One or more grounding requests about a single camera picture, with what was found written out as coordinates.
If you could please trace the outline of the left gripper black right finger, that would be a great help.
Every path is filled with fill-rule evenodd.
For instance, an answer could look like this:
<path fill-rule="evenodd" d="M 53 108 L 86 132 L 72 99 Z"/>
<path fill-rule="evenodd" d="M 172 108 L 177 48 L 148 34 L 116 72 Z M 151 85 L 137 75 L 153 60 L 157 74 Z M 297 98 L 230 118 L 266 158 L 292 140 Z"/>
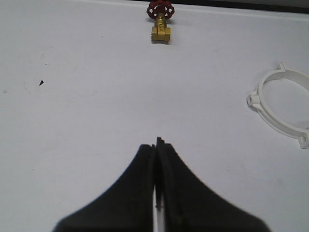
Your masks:
<path fill-rule="evenodd" d="M 234 206 L 207 187 L 171 144 L 156 141 L 158 178 L 167 232 L 268 232 L 261 219 Z"/>

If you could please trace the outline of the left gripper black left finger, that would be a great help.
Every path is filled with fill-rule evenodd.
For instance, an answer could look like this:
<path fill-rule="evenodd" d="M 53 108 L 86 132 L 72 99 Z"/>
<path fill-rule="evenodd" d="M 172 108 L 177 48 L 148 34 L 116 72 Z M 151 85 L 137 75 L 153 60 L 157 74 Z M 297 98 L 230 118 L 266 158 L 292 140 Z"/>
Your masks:
<path fill-rule="evenodd" d="M 56 232 L 151 232 L 155 148 L 141 145 L 123 174 L 102 195 L 54 228 Z"/>

